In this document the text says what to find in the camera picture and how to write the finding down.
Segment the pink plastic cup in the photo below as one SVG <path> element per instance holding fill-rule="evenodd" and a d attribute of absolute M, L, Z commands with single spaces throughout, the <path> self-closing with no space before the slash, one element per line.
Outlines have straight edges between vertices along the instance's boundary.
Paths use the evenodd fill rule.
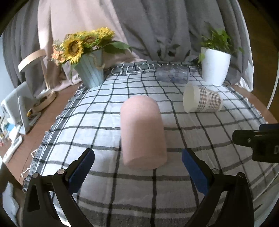
<path fill-rule="evenodd" d="M 121 143 L 125 166 L 152 170 L 167 162 L 167 145 L 157 102 L 133 96 L 121 106 Z"/>

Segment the plaid paper cup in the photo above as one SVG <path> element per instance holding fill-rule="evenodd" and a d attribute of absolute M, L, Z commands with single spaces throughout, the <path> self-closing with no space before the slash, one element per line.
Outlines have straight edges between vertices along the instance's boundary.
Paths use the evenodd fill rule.
<path fill-rule="evenodd" d="M 188 83 L 183 93 L 183 108 L 186 113 L 218 112 L 223 107 L 223 99 L 218 92 L 203 86 Z"/>

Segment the clear plastic cup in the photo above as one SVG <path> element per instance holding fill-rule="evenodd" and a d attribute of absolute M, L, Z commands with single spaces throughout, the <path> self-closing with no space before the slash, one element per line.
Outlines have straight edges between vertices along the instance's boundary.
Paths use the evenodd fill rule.
<path fill-rule="evenodd" d="M 157 80 L 169 83 L 187 84 L 189 81 L 189 68 L 182 65 L 163 65 L 155 72 Z"/>

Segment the white remote control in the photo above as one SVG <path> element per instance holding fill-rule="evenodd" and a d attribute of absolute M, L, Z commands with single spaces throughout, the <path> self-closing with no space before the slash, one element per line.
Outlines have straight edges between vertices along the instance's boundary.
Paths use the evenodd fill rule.
<path fill-rule="evenodd" d="M 21 143 L 23 142 L 23 138 L 20 135 L 9 147 L 9 149 L 7 150 L 7 152 L 5 153 L 4 157 L 3 157 L 3 163 L 7 164 L 9 163 L 10 159 L 12 158 L 12 156 L 14 155 L 15 151 L 18 149 L 18 147 L 21 145 Z"/>

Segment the black white checked tablecloth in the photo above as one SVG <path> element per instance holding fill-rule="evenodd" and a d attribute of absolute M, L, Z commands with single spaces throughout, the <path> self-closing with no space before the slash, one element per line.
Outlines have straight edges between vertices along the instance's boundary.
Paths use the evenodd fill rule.
<path fill-rule="evenodd" d="M 211 168 L 246 175 L 259 226 L 278 201 L 278 165 L 253 161 L 232 135 L 265 119 L 234 88 L 204 82 L 197 72 L 190 82 L 217 92 L 223 105 L 186 113 L 185 85 L 160 79 L 162 67 L 121 64 L 102 85 L 80 87 L 43 138 L 30 173 L 52 175 L 90 148 L 94 164 L 73 196 L 93 226 L 183 226 L 203 199 L 182 163 L 190 148 Z"/>

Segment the grey white desktop device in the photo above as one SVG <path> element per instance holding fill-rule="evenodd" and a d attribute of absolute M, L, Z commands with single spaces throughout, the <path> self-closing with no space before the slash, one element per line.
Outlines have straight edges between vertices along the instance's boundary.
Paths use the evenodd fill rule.
<path fill-rule="evenodd" d="M 26 135 L 41 116 L 40 112 L 27 116 L 35 103 L 36 99 L 25 81 L 3 99 L 1 110 L 7 121 L 20 126 L 19 133 Z"/>

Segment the white plant pot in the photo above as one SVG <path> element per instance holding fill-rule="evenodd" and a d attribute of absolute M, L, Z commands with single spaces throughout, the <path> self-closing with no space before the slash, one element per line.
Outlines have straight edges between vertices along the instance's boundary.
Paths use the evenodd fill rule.
<path fill-rule="evenodd" d="M 223 85 L 228 73 L 231 55 L 222 51 L 202 47 L 201 56 L 203 80 L 215 86 Z"/>

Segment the green leafy plant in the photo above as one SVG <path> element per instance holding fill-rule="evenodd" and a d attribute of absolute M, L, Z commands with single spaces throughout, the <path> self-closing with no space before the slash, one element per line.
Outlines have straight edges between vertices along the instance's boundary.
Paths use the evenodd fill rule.
<path fill-rule="evenodd" d="M 235 56 L 237 51 L 244 54 L 242 47 L 234 48 L 231 41 L 231 37 L 226 33 L 224 29 L 215 29 L 210 24 L 208 25 L 209 37 L 202 35 L 200 45 L 206 49 L 212 49 L 220 52 L 224 52 Z"/>

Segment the blue ribbed flower pot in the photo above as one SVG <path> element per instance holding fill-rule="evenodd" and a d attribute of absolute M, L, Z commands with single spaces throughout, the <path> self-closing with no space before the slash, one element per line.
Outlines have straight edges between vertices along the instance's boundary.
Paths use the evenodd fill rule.
<path fill-rule="evenodd" d="M 75 66 L 75 70 L 86 88 L 100 86 L 104 82 L 102 50 L 83 54 L 79 63 Z"/>

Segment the yellow sunflower bouquet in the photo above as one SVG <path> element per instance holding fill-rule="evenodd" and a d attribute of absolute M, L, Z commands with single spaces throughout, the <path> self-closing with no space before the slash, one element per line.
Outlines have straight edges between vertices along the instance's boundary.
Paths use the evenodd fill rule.
<path fill-rule="evenodd" d="M 108 54 L 125 54 L 132 51 L 128 44 L 114 40 L 115 32 L 108 27 L 101 27 L 91 31 L 81 31 L 65 35 L 64 40 L 56 40 L 52 44 L 50 61 L 57 66 L 70 63 L 74 69 L 81 63 L 84 55 L 89 55 L 96 63 L 94 52 L 103 51 Z"/>

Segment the grey curtain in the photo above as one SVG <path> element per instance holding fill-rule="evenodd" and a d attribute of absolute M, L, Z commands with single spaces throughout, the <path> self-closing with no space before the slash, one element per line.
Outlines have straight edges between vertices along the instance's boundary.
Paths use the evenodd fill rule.
<path fill-rule="evenodd" d="M 3 62 L 14 87 L 27 82 L 18 64 L 40 50 L 39 1 L 1 1 Z M 112 1 L 132 53 L 103 56 L 106 67 L 136 61 L 190 62 L 208 25 L 224 29 L 235 48 L 226 81 L 252 91 L 254 66 L 248 29 L 237 1 Z"/>

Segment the beige pink curtain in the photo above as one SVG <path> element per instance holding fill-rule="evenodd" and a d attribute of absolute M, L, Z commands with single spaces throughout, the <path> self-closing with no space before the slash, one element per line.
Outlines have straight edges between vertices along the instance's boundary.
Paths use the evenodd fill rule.
<path fill-rule="evenodd" d="M 63 41 L 67 34 L 108 27 L 115 32 L 116 40 L 128 42 L 112 1 L 39 1 L 37 26 L 40 48 L 47 54 L 46 80 L 54 91 L 77 84 L 81 79 L 75 71 L 70 79 L 68 63 L 60 68 L 50 60 L 53 41 Z"/>

